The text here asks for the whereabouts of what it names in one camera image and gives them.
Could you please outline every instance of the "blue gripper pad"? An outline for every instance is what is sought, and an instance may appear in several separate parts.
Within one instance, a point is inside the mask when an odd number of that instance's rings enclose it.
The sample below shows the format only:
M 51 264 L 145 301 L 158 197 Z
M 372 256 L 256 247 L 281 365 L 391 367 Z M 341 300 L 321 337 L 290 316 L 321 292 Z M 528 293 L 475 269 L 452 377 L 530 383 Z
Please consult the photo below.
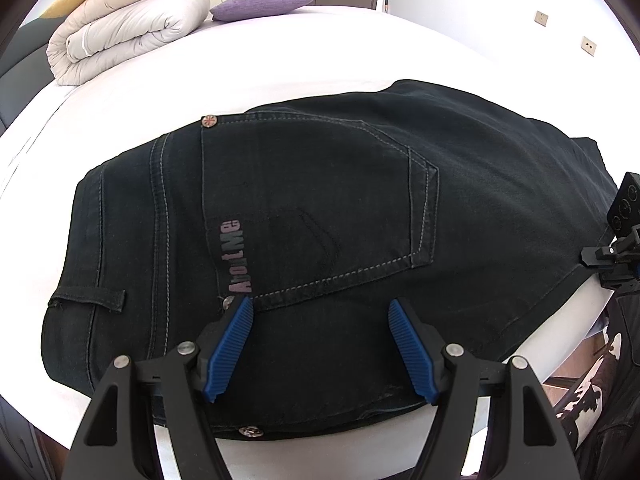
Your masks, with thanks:
M 389 328 L 409 372 L 415 392 L 433 404 L 440 395 L 433 379 L 433 362 L 398 300 L 389 305 Z
M 244 298 L 233 319 L 226 327 L 220 338 L 220 343 L 214 350 L 207 365 L 207 383 L 202 391 L 209 402 L 223 394 L 229 386 L 231 374 L 236 368 L 240 352 L 254 323 L 254 304 L 251 298 Z

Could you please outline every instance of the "purple pillow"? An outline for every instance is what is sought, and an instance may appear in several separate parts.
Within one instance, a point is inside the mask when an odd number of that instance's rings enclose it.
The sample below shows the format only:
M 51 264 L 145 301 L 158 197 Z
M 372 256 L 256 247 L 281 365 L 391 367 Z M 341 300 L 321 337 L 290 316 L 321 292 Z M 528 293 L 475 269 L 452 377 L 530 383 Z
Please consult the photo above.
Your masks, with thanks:
M 214 20 L 237 22 L 251 18 L 286 14 L 313 0 L 227 0 L 211 9 Z

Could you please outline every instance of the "wall switch plate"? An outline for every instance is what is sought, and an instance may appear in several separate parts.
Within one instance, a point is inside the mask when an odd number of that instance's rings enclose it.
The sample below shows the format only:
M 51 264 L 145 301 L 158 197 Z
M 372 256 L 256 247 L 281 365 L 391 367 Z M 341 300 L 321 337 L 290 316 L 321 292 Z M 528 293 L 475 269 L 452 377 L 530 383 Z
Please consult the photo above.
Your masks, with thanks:
M 543 27 L 546 27 L 546 20 L 548 19 L 549 19 L 549 16 L 544 12 L 540 12 L 540 11 L 536 12 L 536 17 L 534 18 L 535 22 L 539 23 Z
M 593 43 L 593 41 L 591 41 L 589 38 L 587 37 L 582 38 L 582 49 L 585 52 L 588 52 L 593 56 L 596 53 L 596 47 L 597 45 Z

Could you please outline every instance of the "white bed sheet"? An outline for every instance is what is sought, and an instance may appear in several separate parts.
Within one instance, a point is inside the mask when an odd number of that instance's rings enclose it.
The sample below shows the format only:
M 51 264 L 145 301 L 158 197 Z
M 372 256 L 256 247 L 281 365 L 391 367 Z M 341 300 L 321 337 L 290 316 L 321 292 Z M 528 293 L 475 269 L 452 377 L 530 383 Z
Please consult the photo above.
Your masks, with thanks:
M 572 130 L 570 117 L 547 106 L 537 89 L 512 80 L 467 47 L 400 18 L 349 7 L 207 22 L 194 34 L 78 88 L 46 87 L 0 137 L 0 395 L 70 446 L 88 399 L 46 375 L 40 330 L 62 272 L 76 184 L 88 170 L 206 114 L 239 113 L 305 96 L 379 91 L 403 78 L 472 92 L 556 124 L 569 136 L 585 135 L 583 128 Z M 612 142 L 610 136 L 591 136 Z M 523 345 L 521 353 L 540 378 L 575 349 L 608 297 L 597 280 L 589 280 Z M 563 317 L 572 323 L 558 322 Z M 567 326 L 572 334 L 558 332 Z M 477 429 L 486 423 L 486 404 L 480 408 Z M 311 479 L 314 464 L 322 466 L 318 478 L 380 478 L 415 464 L 433 413 L 426 406 L 344 434 L 347 456 L 370 457 L 370 470 L 353 476 L 348 464 L 327 463 L 325 437 L 252 442 L 251 454 L 244 442 L 220 445 L 235 478 Z M 157 428 L 157 435 L 167 479 L 177 479 L 167 432 Z M 391 460 L 380 453 L 386 447 L 380 438 L 397 442 L 405 452 Z M 281 468 L 288 469 L 286 476 Z

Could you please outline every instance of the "rolled blanket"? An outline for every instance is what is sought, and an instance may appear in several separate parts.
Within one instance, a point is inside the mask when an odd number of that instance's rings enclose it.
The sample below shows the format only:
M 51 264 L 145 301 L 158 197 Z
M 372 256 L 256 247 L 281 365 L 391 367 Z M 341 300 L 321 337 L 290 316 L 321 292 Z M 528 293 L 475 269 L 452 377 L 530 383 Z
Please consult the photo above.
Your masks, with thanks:
M 81 85 L 186 36 L 209 7 L 210 0 L 85 0 L 49 40 L 51 71 L 60 85 Z

